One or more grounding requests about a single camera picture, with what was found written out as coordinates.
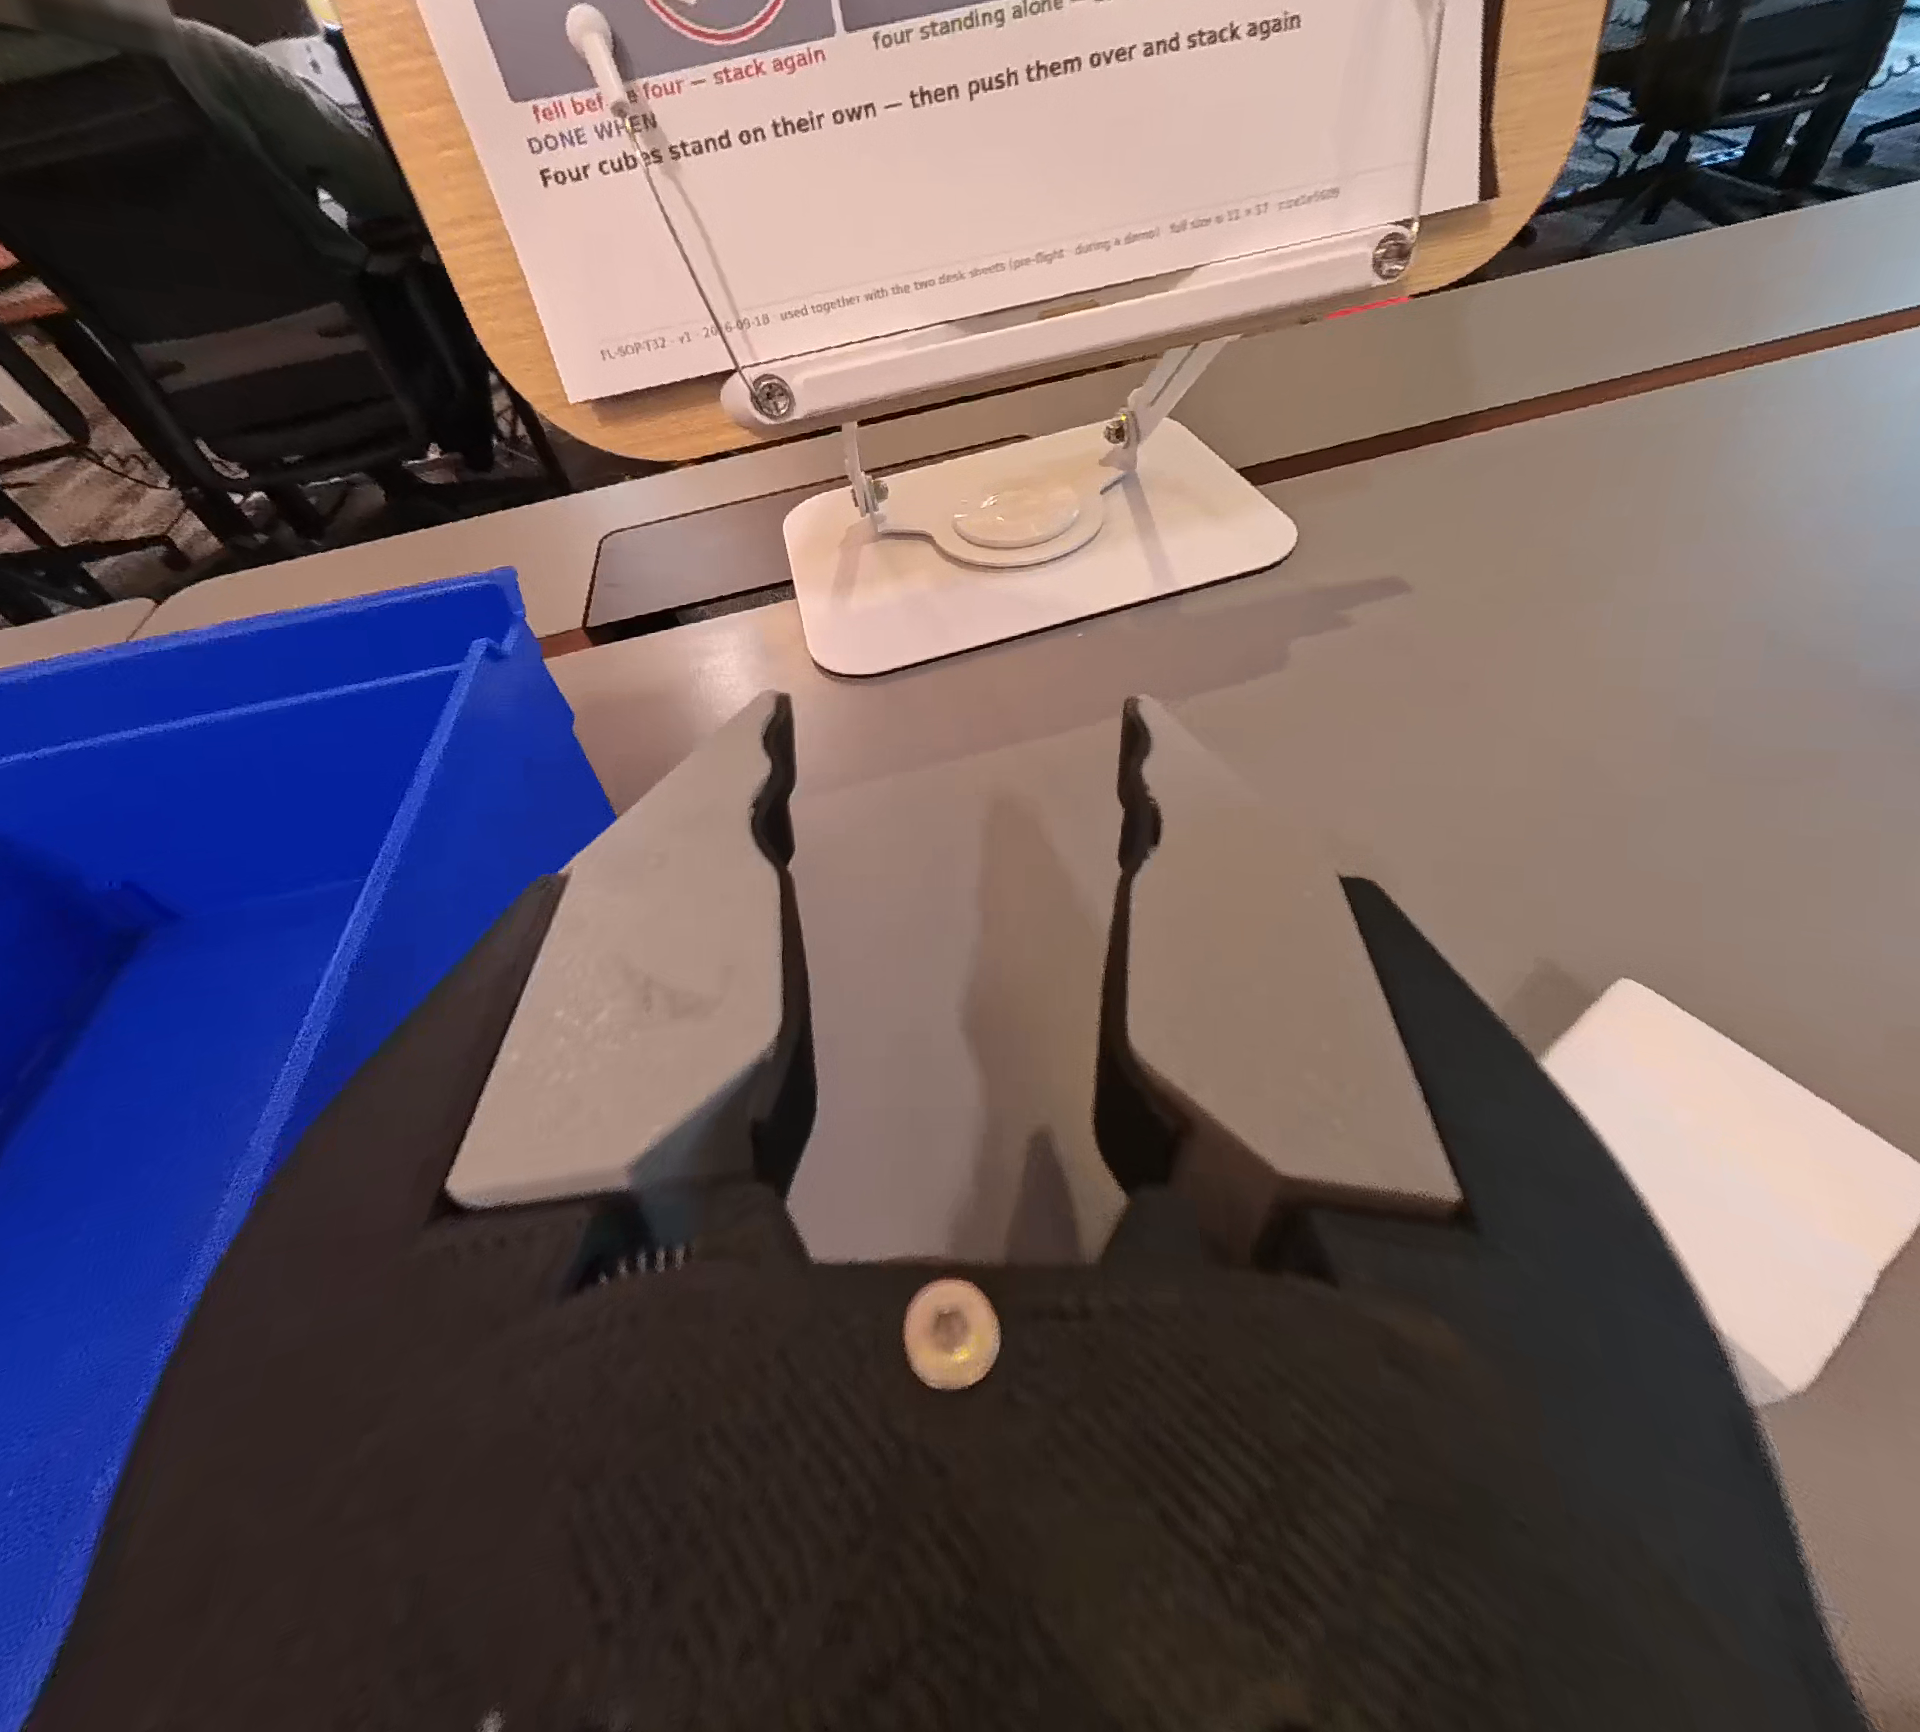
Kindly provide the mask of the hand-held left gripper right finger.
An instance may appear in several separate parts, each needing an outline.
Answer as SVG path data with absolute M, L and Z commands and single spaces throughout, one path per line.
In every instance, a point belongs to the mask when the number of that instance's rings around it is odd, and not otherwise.
M 1093 1139 L 1223 1259 L 1308 1211 L 1451 1225 L 1461 1187 L 1323 842 L 1160 701 L 1119 722 Z

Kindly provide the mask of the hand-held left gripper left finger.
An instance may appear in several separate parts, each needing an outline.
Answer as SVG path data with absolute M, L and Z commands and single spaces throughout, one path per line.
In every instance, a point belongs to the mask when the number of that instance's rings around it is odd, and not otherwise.
M 462 1209 L 758 1184 L 817 1116 L 789 695 L 759 694 L 563 870 L 448 1175 Z

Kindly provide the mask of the white hard foam cube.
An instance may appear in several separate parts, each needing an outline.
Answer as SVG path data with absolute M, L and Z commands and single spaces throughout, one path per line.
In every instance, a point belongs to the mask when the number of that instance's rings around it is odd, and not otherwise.
M 1914 1160 L 1632 978 L 1540 1065 L 1635 1184 L 1746 1399 L 1811 1390 L 1914 1235 Z

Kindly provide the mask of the large blue plastic bin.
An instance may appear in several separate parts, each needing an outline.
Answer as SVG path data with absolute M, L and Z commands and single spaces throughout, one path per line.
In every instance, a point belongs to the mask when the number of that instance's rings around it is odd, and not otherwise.
M 304 1128 L 611 804 L 484 571 L 1 686 L 1 1720 Z

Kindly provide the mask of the printed instruction sheet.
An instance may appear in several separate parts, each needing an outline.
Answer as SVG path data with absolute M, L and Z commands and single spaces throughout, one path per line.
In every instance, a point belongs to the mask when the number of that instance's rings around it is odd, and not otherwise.
M 1483 0 L 416 0 L 565 400 L 1491 197 Z

